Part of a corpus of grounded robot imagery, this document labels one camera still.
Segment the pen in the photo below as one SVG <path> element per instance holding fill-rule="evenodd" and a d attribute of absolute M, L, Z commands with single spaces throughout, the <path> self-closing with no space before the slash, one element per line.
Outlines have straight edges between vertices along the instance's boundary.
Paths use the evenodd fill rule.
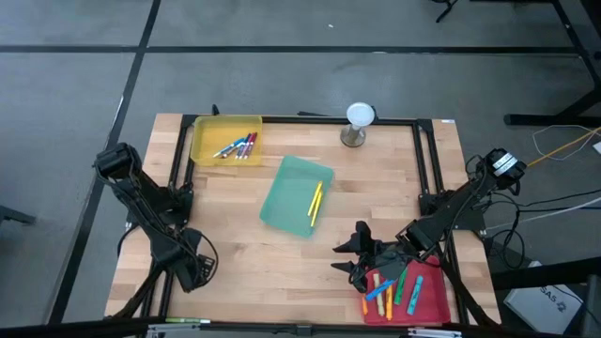
<path fill-rule="evenodd" d="M 377 273 L 374 273 L 374 287 L 379 287 L 379 274 L 377 274 Z M 384 316 L 384 304 L 383 304 L 381 293 L 378 293 L 376 302 L 378 303 L 378 314 L 380 316 Z"/>
<path fill-rule="evenodd" d="M 319 212 L 319 206 L 321 205 L 321 195 L 322 193 L 319 191 L 319 194 L 317 195 L 316 211 L 313 214 L 313 219 L 311 220 L 311 227 L 316 224 L 317 213 Z"/>
<path fill-rule="evenodd" d="M 231 154 L 234 150 L 240 148 L 241 146 L 244 146 L 244 142 L 240 142 L 240 143 L 238 143 L 237 146 L 233 146 L 233 147 L 229 148 L 229 150 L 227 150 L 226 152 L 224 152 L 224 154 L 222 154 L 222 158 L 226 159 L 229 156 L 229 154 Z"/>
<path fill-rule="evenodd" d="M 401 305 L 401 296 L 403 296 L 403 286 L 405 286 L 405 279 L 407 278 L 407 270 L 409 266 L 407 266 L 403 273 L 401 273 L 401 277 L 398 279 L 398 285 L 396 286 L 396 295 L 394 295 L 394 304 Z"/>
<path fill-rule="evenodd" d="M 248 141 L 251 139 L 251 133 L 248 133 L 248 135 L 246 136 L 246 138 L 244 139 L 244 146 L 241 146 L 238 149 L 238 154 L 236 154 L 236 160 L 239 159 L 242 156 L 242 153 L 244 151 L 244 149 L 246 148 L 246 146 L 248 145 Z"/>
<path fill-rule="evenodd" d="M 393 320 L 393 286 L 386 289 L 386 319 Z"/>
<path fill-rule="evenodd" d="M 309 216 L 309 217 L 311 217 L 311 213 L 313 211 L 313 207 L 316 205 L 317 195 L 321 191 L 321 185 L 322 184 L 323 184 L 323 181 L 319 181 L 317 183 L 316 191 L 313 193 L 313 200 L 311 201 L 311 206 L 309 207 L 309 212 L 307 212 L 307 216 Z"/>
<path fill-rule="evenodd" d="M 242 141 L 244 141 L 244 138 L 239 138 L 238 140 L 234 141 L 231 145 L 226 146 L 225 148 L 221 149 L 220 151 L 218 151 L 215 155 L 213 155 L 213 158 L 216 158 L 218 156 L 223 155 L 225 152 L 227 152 L 228 150 L 230 150 L 231 148 L 237 146 L 239 143 L 241 143 Z"/>
<path fill-rule="evenodd" d="M 413 286 L 413 293 L 411 294 L 411 300 L 409 301 L 409 307 L 407 308 L 407 314 L 413 315 L 415 313 L 415 305 L 417 305 L 417 299 L 420 296 L 420 291 L 422 290 L 422 282 L 424 281 L 424 277 L 417 276 L 417 280 L 415 281 L 415 286 Z"/>
<path fill-rule="evenodd" d="M 256 135 L 257 133 L 254 133 L 251 136 L 251 144 L 248 146 L 248 149 L 246 149 L 246 154 L 244 154 L 244 160 L 248 159 L 249 156 L 251 156 L 251 151 L 253 151 L 253 146 L 254 146 L 254 140 L 256 140 Z"/>

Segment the gray floor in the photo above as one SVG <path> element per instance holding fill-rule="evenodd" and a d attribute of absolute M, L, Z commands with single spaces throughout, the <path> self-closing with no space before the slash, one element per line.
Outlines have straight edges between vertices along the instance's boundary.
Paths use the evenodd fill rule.
<path fill-rule="evenodd" d="M 0 44 L 137 44 L 149 0 L 4 1 Z M 601 45 L 575 2 L 566 10 L 590 47 Z M 460 1 L 163 1 L 151 45 L 568 46 L 549 5 Z M 132 54 L 0 54 L 0 204 L 38 222 L 0 228 L 0 327 L 43 321 L 56 273 L 104 145 Z M 536 128 L 507 128 L 507 113 L 552 114 L 591 89 L 576 58 L 410 54 L 147 54 L 121 133 L 144 154 L 156 113 L 343 115 L 358 100 L 382 116 L 456 120 L 466 157 L 503 146 L 529 161 Z M 599 108 L 592 114 L 598 114 Z M 581 131 L 541 137 L 550 150 Z M 598 188 L 589 146 L 523 179 L 529 202 Z M 573 202 L 559 204 L 572 205 Z M 126 210 L 103 195 L 66 319 L 101 318 Z M 511 221 L 491 209 L 487 225 Z M 528 256 L 543 263 L 601 254 L 595 211 L 525 223 Z M 267 336 L 262 334 L 245 336 Z"/>

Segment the yellow marker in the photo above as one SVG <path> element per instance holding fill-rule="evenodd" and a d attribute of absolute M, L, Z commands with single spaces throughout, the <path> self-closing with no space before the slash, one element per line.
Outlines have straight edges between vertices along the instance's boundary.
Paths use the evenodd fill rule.
<path fill-rule="evenodd" d="M 319 192 L 321 192 L 322 184 L 323 184 L 322 181 L 319 181 L 319 183 L 317 183 L 316 192 L 313 194 L 313 201 L 311 201 L 311 206 L 309 207 L 309 212 L 307 212 L 307 216 L 309 216 L 309 217 L 311 217 L 311 211 L 313 211 L 313 207 L 316 205 L 317 195 L 319 194 Z"/>
<path fill-rule="evenodd" d="M 386 319 L 393 320 L 393 286 L 386 289 Z"/>
<path fill-rule="evenodd" d="M 316 202 L 316 212 L 313 214 L 313 219 L 311 220 L 311 227 L 316 224 L 317 213 L 319 212 L 319 206 L 321 206 L 321 191 L 317 194 L 317 202 Z"/>

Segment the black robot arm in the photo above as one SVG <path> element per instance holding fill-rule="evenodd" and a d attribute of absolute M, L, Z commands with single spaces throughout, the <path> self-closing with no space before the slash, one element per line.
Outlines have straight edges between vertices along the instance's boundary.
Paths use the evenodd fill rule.
<path fill-rule="evenodd" d="M 349 274 L 349 282 L 362 293 L 367 291 L 367 271 L 378 269 L 387 280 L 400 276 L 411 260 L 424 262 L 431 254 L 440 255 L 440 265 L 452 282 L 455 292 L 462 295 L 466 305 L 476 319 L 482 312 L 461 280 L 454 274 L 450 264 L 440 249 L 439 242 L 448 237 L 455 222 L 465 211 L 476 205 L 482 198 L 494 191 L 510 190 L 519 193 L 519 180 L 524 175 L 526 164 L 519 161 L 505 149 L 494 149 L 476 164 L 474 176 L 454 192 L 444 192 L 437 198 L 436 206 L 428 214 L 414 220 L 396 235 L 396 241 L 383 242 L 371 238 L 371 230 L 365 222 L 357 222 L 356 232 L 350 240 L 333 250 L 337 253 L 355 253 L 359 256 L 353 262 L 334 263 L 332 266 Z M 492 324 L 492 320 L 482 319 L 479 324 Z"/>
<path fill-rule="evenodd" d="M 94 167 L 98 178 L 111 187 L 150 239 L 156 262 L 136 295 L 116 316 L 131 317 L 164 270 L 175 273 L 185 292 L 206 284 L 217 267 L 215 259 L 197 253 L 201 239 L 215 255 L 217 252 L 200 231 L 184 227 L 192 205 L 192 187 L 159 187 L 142 170 L 136 150 L 123 143 L 98 154 Z"/>

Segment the green plastic tray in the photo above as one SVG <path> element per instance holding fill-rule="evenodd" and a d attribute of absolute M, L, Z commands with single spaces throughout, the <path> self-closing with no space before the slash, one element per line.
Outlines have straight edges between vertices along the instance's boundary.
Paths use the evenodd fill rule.
<path fill-rule="evenodd" d="M 261 208 L 261 220 L 295 235 L 310 237 L 319 224 L 319 215 L 325 206 L 333 177 L 331 168 L 294 156 L 284 157 Z M 307 212 L 319 181 L 323 181 L 321 208 L 315 226 L 311 227 L 311 217 L 307 216 Z"/>

